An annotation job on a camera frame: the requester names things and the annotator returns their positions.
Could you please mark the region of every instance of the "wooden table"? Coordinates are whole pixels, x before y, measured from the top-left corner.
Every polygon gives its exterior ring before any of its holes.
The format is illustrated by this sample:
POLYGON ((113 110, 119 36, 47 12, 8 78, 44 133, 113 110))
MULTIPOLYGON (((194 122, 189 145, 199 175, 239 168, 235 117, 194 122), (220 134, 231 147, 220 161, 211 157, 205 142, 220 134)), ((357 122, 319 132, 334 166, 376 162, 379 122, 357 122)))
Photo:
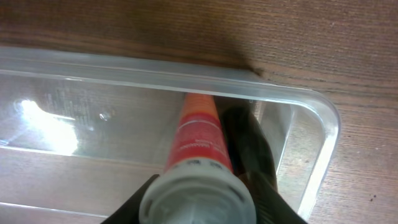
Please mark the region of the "wooden table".
POLYGON ((250 68, 310 88, 343 131, 310 223, 398 220, 398 2, 0 2, 0 43, 250 68))

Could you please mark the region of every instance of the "plastic tray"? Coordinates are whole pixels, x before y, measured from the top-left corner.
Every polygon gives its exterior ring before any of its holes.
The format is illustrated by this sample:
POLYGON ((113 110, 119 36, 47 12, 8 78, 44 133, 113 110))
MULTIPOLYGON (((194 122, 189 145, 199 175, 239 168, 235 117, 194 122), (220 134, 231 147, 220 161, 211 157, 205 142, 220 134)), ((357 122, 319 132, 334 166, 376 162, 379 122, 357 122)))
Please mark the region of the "plastic tray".
POLYGON ((162 172, 184 92, 252 103, 279 192, 308 219, 341 125, 323 95, 245 70, 0 47, 0 222, 111 215, 162 172))

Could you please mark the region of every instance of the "wooden surface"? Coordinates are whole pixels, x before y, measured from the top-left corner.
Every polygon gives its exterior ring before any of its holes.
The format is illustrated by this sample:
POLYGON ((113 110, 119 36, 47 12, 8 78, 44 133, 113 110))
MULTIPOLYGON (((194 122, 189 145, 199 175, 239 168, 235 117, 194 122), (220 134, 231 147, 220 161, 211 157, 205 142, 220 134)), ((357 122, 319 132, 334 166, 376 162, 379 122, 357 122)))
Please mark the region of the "wooden surface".
POLYGON ((0 43, 246 67, 311 88, 343 130, 310 223, 398 220, 398 2, 2 1, 0 43))

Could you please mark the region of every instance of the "transparent plastic bin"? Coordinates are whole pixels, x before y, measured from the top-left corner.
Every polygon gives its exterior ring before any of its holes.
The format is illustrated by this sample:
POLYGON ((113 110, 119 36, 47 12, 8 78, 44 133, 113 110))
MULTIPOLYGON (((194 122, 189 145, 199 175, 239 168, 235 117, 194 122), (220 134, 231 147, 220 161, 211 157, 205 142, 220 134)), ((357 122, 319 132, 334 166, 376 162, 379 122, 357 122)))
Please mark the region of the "transparent plastic bin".
POLYGON ((279 192, 308 219, 341 126, 321 94, 245 70, 0 47, 0 223, 104 220, 162 173, 185 92, 252 103, 279 192))

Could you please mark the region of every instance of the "red label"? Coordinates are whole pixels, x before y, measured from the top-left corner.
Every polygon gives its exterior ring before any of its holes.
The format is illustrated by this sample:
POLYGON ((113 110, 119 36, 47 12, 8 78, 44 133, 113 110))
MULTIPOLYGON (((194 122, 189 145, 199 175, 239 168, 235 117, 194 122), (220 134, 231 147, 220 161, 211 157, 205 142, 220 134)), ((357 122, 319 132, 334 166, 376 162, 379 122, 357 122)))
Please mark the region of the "red label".
POLYGON ((194 157, 214 159, 232 171, 220 121, 210 114, 193 113, 181 119, 165 171, 194 157))

